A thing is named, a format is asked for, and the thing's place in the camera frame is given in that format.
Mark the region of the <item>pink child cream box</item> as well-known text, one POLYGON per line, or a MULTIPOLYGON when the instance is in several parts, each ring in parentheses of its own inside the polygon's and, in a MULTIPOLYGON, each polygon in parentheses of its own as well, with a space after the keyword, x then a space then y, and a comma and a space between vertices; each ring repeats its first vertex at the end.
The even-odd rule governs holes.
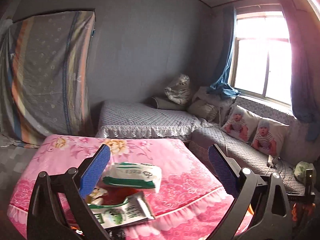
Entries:
POLYGON ((135 193, 138 192, 137 189, 130 187, 106 187, 99 188, 100 191, 103 191, 103 205, 117 205, 124 202, 124 200, 135 193))

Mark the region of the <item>green white milk carton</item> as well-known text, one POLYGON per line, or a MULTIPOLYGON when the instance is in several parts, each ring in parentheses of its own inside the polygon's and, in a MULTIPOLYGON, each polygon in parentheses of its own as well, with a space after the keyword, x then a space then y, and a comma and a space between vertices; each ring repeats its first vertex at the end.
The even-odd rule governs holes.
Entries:
POLYGON ((104 229, 129 226, 156 219, 142 191, 126 197, 121 204, 89 204, 88 207, 104 229))

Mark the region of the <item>white green tissue pack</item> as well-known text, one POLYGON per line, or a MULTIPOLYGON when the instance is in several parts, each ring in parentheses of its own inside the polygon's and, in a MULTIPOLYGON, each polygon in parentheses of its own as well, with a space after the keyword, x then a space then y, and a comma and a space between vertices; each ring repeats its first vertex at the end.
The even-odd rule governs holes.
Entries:
POLYGON ((113 163, 102 175, 107 186, 129 187, 159 193, 162 181, 160 167, 145 163, 113 163))

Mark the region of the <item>green cloth bundle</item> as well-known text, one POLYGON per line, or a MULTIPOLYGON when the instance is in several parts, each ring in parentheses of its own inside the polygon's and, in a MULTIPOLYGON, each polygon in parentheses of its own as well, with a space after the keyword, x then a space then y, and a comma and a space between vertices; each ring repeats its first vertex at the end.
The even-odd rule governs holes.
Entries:
POLYGON ((294 168, 293 174, 295 178, 300 182, 305 184, 306 181, 306 171, 312 170, 312 184, 316 183, 316 169, 312 163, 307 163, 305 161, 300 161, 294 168))

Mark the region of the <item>white power strip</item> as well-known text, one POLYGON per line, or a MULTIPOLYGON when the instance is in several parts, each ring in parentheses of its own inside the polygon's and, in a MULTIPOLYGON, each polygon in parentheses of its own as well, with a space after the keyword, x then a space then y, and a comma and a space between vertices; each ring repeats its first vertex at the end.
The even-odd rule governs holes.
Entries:
POLYGON ((268 156, 267 165, 271 168, 274 168, 279 162, 279 157, 273 157, 272 155, 268 156))

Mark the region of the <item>right baby print pillow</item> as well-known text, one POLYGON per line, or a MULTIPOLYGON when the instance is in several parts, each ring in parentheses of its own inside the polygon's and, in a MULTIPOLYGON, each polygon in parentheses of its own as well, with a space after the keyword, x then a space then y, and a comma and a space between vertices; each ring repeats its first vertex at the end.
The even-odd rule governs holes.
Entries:
POLYGON ((279 157, 289 127, 269 118, 261 118, 251 146, 266 155, 279 157))

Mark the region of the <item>baby print pillow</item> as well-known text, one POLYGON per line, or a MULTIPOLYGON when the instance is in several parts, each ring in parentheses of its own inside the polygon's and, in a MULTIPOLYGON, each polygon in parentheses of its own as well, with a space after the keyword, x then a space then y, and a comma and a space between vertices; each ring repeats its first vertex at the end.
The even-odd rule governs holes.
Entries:
POLYGON ((222 130, 231 137, 248 143, 251 135, 258 126, 259 120, 260 116, 236 105, 229 115, 228 120, 222 126, 222 130))
POLYGON ((266 155, 279 157, 289 127, 269 118, 261 118, 251 146, 266 155))

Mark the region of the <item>grey quilted corner sofa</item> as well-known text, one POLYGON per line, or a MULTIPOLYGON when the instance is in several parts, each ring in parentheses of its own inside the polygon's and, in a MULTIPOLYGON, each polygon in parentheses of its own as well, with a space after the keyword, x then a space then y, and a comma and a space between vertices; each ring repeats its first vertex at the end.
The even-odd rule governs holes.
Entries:
POLYGON ((218 144, 241 167, 249 167, 256 174, 265 174, 268 169, 267 155, 220 130, 219 124, 226 121, 238 105, 262 118, 290 126, 280 153, 282 160, 276 167, 287 191, 303 192, 304 186, 294 177, 293 168, 299 161, 313 163, 319 158, 319 142, 305 140, 308 126, 288 113, 243 96, 222 101, 214 99, 213 102, 222 104, 222 117, 208 122, 186 111, 162 110, 143 103, 106 100, 101 107, 96 136, 110 139, 180 139, 189 144, 189 150, 209 170, 212 166, 208 159, 208 148, 218 144))

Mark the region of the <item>pink floral table cloth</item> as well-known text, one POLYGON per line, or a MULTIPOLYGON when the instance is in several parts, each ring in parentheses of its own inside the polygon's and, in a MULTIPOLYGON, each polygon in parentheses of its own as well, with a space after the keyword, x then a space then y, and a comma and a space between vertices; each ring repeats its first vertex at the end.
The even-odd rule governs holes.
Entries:
POLYGON ((95 154, 101 145, 111 150, 113 163, 147 163, 161 168, 158 193, 146 192, 155 220, 129 226, 127 239, 205 239, 230 207, 233 197, 178 139, 105 139, 51 135, 37 150, 18 180, 7 215, 27 234, 31 193, 41 171, 61 174, 95 154))

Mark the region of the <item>left baby print pillow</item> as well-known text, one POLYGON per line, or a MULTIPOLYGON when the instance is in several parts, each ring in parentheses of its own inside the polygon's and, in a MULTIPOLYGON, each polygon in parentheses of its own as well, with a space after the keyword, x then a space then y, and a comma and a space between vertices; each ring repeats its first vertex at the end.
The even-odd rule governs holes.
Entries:
POLYGON ((251 135, 258 126, 259 120, 260 116, 236 105, 229 115, 228 120, 222 126, 222 130, 231 137, 248 143, 251 135))

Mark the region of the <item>grey satin cushion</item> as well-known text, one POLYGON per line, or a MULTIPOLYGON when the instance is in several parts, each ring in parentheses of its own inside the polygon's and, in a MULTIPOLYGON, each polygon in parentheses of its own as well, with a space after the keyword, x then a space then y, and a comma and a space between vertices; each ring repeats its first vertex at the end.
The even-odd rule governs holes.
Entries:
POLYGON ((206 103, 203 100, 195 100, 188 108, 188 113, 203 118, 208 122, 213 122, 219 112, 219 108, 206 103))

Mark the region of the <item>striped sheet covered wardrobe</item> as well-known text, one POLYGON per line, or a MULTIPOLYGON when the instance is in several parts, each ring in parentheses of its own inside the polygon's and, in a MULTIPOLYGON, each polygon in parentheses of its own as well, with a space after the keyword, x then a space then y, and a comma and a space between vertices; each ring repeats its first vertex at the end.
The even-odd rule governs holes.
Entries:
POLYGON ((38 146, 52 134, 93 132, 86 72, 93 11, 37 15, 1 41, 1 135, 38 146))

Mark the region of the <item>window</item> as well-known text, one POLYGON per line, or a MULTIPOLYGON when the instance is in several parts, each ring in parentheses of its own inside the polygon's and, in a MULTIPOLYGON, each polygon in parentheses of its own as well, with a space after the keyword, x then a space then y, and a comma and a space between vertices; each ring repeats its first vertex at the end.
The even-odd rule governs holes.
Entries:
POLYGON ((229 84, 243 95, 291 105, 292 51, 279 4, 236 10, 229 84))

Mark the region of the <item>grey bolster cushion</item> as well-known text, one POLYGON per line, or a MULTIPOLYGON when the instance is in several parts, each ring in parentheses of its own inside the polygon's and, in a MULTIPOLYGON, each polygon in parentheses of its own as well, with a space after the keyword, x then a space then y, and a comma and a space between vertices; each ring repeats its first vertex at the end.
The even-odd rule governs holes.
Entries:
POLYGON ((173 110, 173 111, 185 111, 186 107, 176 104, 170 101, 168 98, 152 97, 150 99, 150 105, 156 109, 173 110))

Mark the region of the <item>blue curtain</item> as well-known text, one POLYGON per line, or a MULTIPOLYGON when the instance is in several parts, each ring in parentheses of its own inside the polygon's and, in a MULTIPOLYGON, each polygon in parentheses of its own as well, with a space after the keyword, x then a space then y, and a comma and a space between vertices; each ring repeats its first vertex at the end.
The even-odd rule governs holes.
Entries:
POLYGON ((235 44, 236 9, 233 5, 223 8, 222 50, 214 70, 213 82, 207 89, 208 94, 218 95, 225 100, 237 97, 240 92, 228 84, 233 50, 235 44))

